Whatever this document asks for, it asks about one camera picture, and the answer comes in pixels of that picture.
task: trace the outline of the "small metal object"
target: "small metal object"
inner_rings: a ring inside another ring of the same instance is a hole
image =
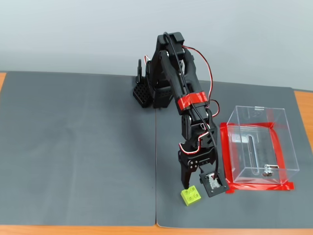
[[[265,164],[263,167],[265,168],[264,172],[262,173],[262,175],[263,175],[264,177],[270,177],[270,176],[272,176],[273,173],[274,173],[274,172],[272,171],[273,168],[274,168],[274,169],[279,169],[279,166],[278,166],[278,165],[268,165],[268,164]]]
[[[200,124],[200,127],[202,128],[202,130],[205,130],[205,126],[203,123]]]
[[[212,189],[219,188],[221,186],[217,178],[218,177],[215,177],[214,179],[214,173],[209,175],[209,182]]]

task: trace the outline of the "black mounting bracket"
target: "black mounting bracket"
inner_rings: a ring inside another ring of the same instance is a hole
[[[201,174],[199,175],[200,183],[204,185],[209,197],[213,197],[229,190],[225,176],[221,174],[220,169],[217,176],[214,177],[214,171],[207,171],[208,165],[199,166],[199,168],[201,170]]]

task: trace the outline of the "yellow-green lego brick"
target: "yellow-green lego brick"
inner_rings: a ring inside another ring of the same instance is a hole
[[[180,194],[187,206],[198,202],[201,199],[200,194],[198,193],[195,186],[191,186],[189,189],[184,189]]]

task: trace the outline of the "wooden table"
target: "wooden table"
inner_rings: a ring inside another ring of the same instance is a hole
[[[0,90],[5,79],[0,73]],[[295,92],[304,126],[313,147],[313,93]],[[170,229],[158,225],[151,227],[88,227],[88,226],[34,226],[0,225],[0,235],[135,235],[135,234],[171,234],[171,235],[276,235],[276,234],[313,234],[313,229]]]

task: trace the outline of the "red tape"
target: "red tape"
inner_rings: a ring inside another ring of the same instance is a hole
[[[184,110],[185,108],[189,107],[191,104],[197,104],[197,103],[203,103],[203,102],[207,102],[205,92],[190,93],[180,98],[178,100],[178,105],[180,107],[180,110]]]
[[[279,139],[278,139],[276,132],[272,129],[273,123],[270,123],[270,122],[269,123],[255,123],[255,124],[250,124],[250,125],[245,125],[245,126],[262,126],[262,127],[269,128],[269,132],[273,141],[274,151],[276,153],[277,164],[279,165],[279,168],[285,168],[284,156],[283,156],[283,152],[279,143]],[[220,131],[221,131],[225,178],[230,188],[230,190],[228,190],[226,193],[234,193],[235,190],[294,190],[293,183],[288,182],[288,181],[286,181],[282,185],[234,183],[232,169],[231,169],[227,124],[225,122],[221,123]],[[284,179],[286,177],[285,173],[282,173],[280,177]]]

